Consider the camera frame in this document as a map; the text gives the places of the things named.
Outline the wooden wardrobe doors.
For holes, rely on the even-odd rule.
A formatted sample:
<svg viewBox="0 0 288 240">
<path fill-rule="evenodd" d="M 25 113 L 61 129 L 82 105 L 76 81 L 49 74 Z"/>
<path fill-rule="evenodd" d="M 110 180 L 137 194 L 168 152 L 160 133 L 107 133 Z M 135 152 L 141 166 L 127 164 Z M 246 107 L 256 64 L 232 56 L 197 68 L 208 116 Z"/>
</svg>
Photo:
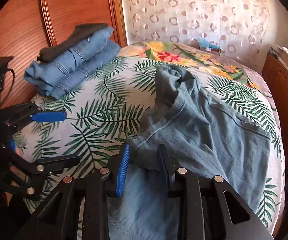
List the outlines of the wooden wardrobe doors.
<svg viewBox="0 0 288 240">
<path fill-rule="evenodd" d="M 65 41 L 78 24 L 106 23 L 112 40 L 127 44 L 122 0 L 0 0 L 0 57 L 11 56 L 1 107 L 27 102 L 35 89 L 24 80 L 29 64 L 45 47 Z"/>
</svg>

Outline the grey-blue pants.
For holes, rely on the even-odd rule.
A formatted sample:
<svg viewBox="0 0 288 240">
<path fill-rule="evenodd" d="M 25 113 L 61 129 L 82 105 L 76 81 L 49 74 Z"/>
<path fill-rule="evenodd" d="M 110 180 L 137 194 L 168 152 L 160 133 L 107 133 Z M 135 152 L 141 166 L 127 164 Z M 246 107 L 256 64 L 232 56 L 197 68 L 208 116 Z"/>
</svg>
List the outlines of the grey-blue pants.
<svg viewBox="0 0 288 240">
<path fill-rule="evenodd" d="M 111 239 L 176 239 L 179 203 L 168 199 L 157 148 L 198 176 L 223 176 L 253 211 L 264 191 L 271 136 L 203 88 L 188 70 L 160 65 L 155 105 L 130 135 L 130 165 L 120 199 L 108 200 Z"/>
</svg>

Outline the palm leaf print blanket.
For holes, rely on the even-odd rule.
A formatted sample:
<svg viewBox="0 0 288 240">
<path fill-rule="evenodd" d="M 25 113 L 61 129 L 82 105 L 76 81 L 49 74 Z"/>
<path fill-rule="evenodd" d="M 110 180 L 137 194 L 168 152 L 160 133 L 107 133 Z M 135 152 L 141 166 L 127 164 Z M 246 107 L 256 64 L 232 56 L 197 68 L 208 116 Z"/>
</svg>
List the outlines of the palm leaf print blanket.
<svg viewBox="0 0 288 240">
<path fill-rule="evenodd" d="M 273 232 L 284 194 L 285 155 L 279 117 L 267 84 L 251 69 L 230 63 L 203 67 L 183 61 L 205 89 L 271 135 L 265 187 L 257 216 Z M 62 122 L 33 122 L 14 136 L 17 152 L 27 161 L 77 154 L 81 162 L 66 174 L 81 177 L 105 165 L 127 136 L 138 130 L 144 111 L 155 102 L 159 61 L 118 56 L 59 100 L 36 96 L 43 110 L 67 113 Z"/>
</svg>

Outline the folded blue denim jeans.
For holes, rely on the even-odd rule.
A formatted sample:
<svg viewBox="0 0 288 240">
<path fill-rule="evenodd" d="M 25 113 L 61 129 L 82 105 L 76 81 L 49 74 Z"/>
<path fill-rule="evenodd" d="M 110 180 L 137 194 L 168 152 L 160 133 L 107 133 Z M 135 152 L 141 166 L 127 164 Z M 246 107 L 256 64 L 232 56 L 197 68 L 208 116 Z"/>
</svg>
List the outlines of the folded blue denim jeans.
<svg viewBox="0 0 288 240">
<path fill-rule="evenodd" d="M 59 100 L 115 58 L 121 48 L 110 40 L 113 31 L 112 27 L 98 30 L 49 63 L 33 61 L 24 79 L 41 96 Z"/>
</svg>

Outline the white circle-pattern curtain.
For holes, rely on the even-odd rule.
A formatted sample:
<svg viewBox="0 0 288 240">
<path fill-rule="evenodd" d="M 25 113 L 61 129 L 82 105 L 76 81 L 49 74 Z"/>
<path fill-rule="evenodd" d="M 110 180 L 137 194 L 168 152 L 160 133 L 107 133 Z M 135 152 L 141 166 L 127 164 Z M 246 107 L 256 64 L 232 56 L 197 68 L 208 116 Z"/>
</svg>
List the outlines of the white circle-pattern curtain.
<svg viewBox="0 0 288 240">
<path fill-rule="evenodd" d="M 208 41 L 225 55 L 257 59 L 276 38 L 272 0 L 122 0 L 127 38 L 195 46 Z"/>
</svg>

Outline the blue tissue pack box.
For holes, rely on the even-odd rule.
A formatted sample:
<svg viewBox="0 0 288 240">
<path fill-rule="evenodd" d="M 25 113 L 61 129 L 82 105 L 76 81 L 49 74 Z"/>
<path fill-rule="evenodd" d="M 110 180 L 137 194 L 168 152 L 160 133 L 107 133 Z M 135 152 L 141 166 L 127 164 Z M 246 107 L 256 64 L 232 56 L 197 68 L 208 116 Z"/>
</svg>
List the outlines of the blue tissue pack box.
<svg viewBox="0 0 288 240">
<path fill-rule="evenodd" d="M 221 54 L 221 49 L 220 49 L 219 45 L 217 45 L 213 42 L 208 42 L 204 38 L 198 39 L 198 48 L 202 51 L 206 51 L 206 52 L 212 53 L 214 55 L 220 55 Z"/>
</svg>

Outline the folded dark grey garment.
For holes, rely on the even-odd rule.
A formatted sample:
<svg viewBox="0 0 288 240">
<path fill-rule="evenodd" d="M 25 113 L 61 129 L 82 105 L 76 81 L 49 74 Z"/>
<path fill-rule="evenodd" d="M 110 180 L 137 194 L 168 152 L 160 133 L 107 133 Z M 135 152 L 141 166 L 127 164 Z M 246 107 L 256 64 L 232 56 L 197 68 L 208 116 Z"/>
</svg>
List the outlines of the folded dark grey garment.
<svg viewBox="0 0 288 240">
<path fill-rule="evenodd" d="M 43 48 L 39 52 L 37 61 L 49 63 L 69 48 L 77 45 L 82 40 L 91 37 L 96 31 L 104 29 L 107 26 L 107 23 L 86 23 L 76 25 L 72 34 L 64 42 L 54 47 Z"/>
</svg>

